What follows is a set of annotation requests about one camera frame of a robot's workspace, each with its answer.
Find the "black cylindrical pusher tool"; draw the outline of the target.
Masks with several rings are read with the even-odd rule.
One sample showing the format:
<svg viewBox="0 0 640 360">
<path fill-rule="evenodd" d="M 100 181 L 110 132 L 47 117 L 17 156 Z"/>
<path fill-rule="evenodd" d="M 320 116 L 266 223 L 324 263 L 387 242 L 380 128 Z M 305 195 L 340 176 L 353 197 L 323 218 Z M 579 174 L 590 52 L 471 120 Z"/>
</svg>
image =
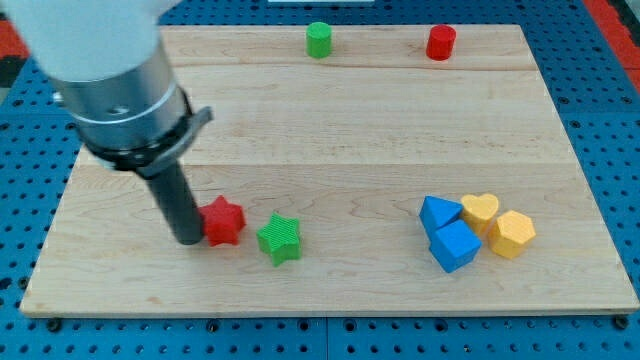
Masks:
<svg viewBox="0 0 640 360">
<path fill-rule="evenodd" d="M 178 162 L 146 179 L 174 238 L 182 245 L 194 245 L 203 238 L 203 222 L 193 194 Z"/>
</svg>

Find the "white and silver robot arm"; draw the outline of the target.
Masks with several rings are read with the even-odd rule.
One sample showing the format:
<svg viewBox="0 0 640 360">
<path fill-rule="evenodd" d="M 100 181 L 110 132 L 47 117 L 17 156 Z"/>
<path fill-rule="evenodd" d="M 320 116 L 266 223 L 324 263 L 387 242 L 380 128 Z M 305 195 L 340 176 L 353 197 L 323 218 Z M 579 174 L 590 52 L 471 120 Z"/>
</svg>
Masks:
<svg viewBox="0 0 640 360">
<path fill-rule="evenodd" d="M 165 52 L 158 22 L 171 1 L 10 0 L 9 20 L 73 117 L 86 148 L 146 181 L 176 240 L 203 237 L 179 164 L 212 120 L 194 111 Z"/>
</svg>

